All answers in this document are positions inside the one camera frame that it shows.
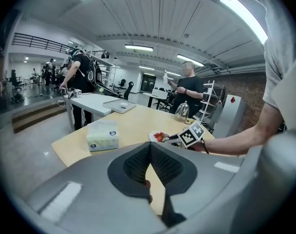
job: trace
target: black t-shirt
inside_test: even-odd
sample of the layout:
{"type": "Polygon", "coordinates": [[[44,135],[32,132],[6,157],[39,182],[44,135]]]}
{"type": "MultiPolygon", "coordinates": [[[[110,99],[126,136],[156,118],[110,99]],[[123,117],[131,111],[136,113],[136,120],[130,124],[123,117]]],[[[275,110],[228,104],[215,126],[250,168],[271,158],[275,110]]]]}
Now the black t-shirt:
{"type": "MultiPolygon", "coordinates": [[[[86,75],[87,71],[89,69],[89,58],[84,54],[78,54],[74,57],[74,62],[79,61],[80,67],[79,70],[86,75]]],[[[93,92],[94,87],[93,85],[86,79],[86,77],[83,77],[81,72],[77,70],[75,73],[75,77],[72,82],[72,87],[76,89],[81,89],[82,93],[90,93],[93,92]]]]}
{"type": "MultiPolygon", "coordinates": [[[[184,87],[187,90],[196,91],[198,93],[204,92],[203,82],[196,76],[179,79],[177,87],[184,87]]],[[[192,98],[187,94],[176,94],[176,103],[184,103],[185,101],[187,101],[188,105],[194,105],[198,103],[200,99],[192,98]]]]}

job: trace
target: tissue box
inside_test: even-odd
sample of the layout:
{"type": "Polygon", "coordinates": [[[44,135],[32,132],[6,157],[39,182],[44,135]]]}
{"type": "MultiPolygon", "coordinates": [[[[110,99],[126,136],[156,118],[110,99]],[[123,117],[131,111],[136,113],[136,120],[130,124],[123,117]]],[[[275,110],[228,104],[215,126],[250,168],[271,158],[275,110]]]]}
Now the tissue box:
{"type": "Polygon", "coordinates": [[[100,119],[88,124],[86,141],[90,152],[118,148],[117,122],[100,119]]]}

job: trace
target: ceiling light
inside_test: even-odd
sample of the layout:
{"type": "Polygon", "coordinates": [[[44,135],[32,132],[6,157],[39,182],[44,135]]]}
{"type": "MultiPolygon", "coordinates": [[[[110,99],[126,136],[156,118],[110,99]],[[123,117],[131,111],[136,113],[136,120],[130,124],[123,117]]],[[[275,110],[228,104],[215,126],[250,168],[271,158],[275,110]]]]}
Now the ceiling light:
{"type": "Polygon", "coordinates": [[[127,49],[138,49],[138,50],[145,50],[145,51],[153,51],[152,47],[145,47],[145,46],[137,46],[137,45],[125,45],[125,48],[127,49]]]}
{"type": "Polygon", "coordinates": [[[252,15],[252,13],[238,0],[220,0],[223,4],[227,5],[230,9],[232,9],[239,17],[244,20],[247,25],[253,30],[261,44],[264,44],[268,39],[268,36],[264,29],[261,27],[256,18],[252,15]]]}
{"type": "Polygon", "coordinates": [[[204,67],[204,65],[202,63],[200,63],[198,61],[195,61],[195,60],[192,60],[190,58],[184,57],[182,55],[178,55],[177,57],[180,58],[180,59],[186,60],[186,61],[190,61],[190,62],[194,63],[197,66],[204,67]]]}
{"type": "Polygon", "coordinates": [[[147,68],[147,67],[142,67],[142,66],[139,66],[139,68],[146,68],[146,69],[154,70],[154,68],[147,68]]]}
{"type": "Polygon", "coordinates": [[[181,76],[181,75],[178,75],[178,74],[175,74],[175,73],[172,73],[172,72],[168,72],[168,71],[166,71],[166,73],[174,75],[174,76],[181,76]]]}

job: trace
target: black backpack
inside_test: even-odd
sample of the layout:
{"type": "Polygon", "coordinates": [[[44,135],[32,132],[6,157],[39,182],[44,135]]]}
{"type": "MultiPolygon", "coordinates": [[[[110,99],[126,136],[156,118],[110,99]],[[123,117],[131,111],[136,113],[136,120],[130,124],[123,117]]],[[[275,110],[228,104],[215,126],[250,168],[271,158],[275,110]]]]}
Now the black backpack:
{"type": "Polygon", "coordinates": [[[84,53],[82,55],[87,56],[87,58],[89,59],[89,64],[88,64],[88,70],[86,72],[86,75],[84,75],[83,72],[79,69],[81,75],[85,77],[89,82],[91,82],[93,86],[95,86],[97,83],[102,84],[102,72],[101,72],[101,69],[99,68],[97,61],[93,61],[92,59],[89,58],[88,55],[84,53]]]}

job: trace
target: person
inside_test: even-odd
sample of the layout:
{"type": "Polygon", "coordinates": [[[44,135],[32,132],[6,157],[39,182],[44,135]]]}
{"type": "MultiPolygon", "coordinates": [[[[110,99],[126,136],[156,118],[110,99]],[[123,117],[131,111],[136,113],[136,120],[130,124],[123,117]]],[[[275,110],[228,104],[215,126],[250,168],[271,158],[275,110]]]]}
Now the person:
{"type": "Polygon", "coordinates": [[[56,80],[56,66],[55,66],[55,65],[53,65],[53,66],[52,66],[52,77],[51,77],[51,83],[52,83],[52,84],[54,84],[55,80],[56,80]]]}
{"type": "Polygon", "coordinates": [[[59,75],[61,76],[61,81],[64,81],[64,78],[66,77],[66,75],[68,74],[70,68],[72,66],[72,63],[69,61],[68,64],[66,65],[65,68],[62,68],[59,75]]]}
{"type": "Polygon", "coordinates": [[[49,86],[50,83],[50,77],[51,77],[51,73],[52,73],[52,63],[53,63],[53,59],[50,59],[50,62],[48,63],[48,67],[47,67],[47,75],[46,75],[46,86],[49,86]]]}
{"type": "Polygon", "coordinates": [[[36,70],[35,70],[35,68],[33,68],[32,77],[36,78],[36,76],[37,76],[36,70]]]}
{"type": "MultiPolygon", "coordinates": [[[[263,96],[265,104],[254,127],[227,138],[206,140],[205,146],[211,153],[246,154],[251,147],[262,145],[272,137],[283,121],[272,98],[272,91],[296,61],[296,24],[280,0],[256,1],[266,8],[268,28],[268,39],[264,44],[267,77],[263,96]]],[[[204,151],[201,143],[192,148],[204,151]]]]}
{"type": "Polygon", "coordinates": [[[167,79],[168,84],[176,90],[177,94],[171,107],[170,113],[174,114],[180,104],[187,101],[189,105],[189,115],[191,118],[200,109],[200,99],[203,98],[203,82],[199,77],[195,75],[195,65],[186,61],[182,65],[182,71],[185,78],[179,79],[178,84],[174,84],[172,81],[167,79]]]}
{"type": "MultiPolygon", "coordinates": [[[[72,51],[72,60],[73,64],[67,75],[64,78],[63,83],[60,85],[60,90],[62,88],[68,88],[67,83],[70,78],[75,75],[72,81],[72,87],[75,89],[80,89],[82,93],[92,93],[94,91],[94,86],[90,83],[83,75],[86,76],[87,71],[89,70],[89,58],[87,55],[83,53],[82,50],[76,48],[72,51]]],[[[89,124],[92,122],[92,114],[86,110],[85,113],[85,124],[89,124]]],[[[73,116],[74,116],[74,128],[78,130],[82,127],[81,125],[81,108],[73,105],[73,116]]]]}

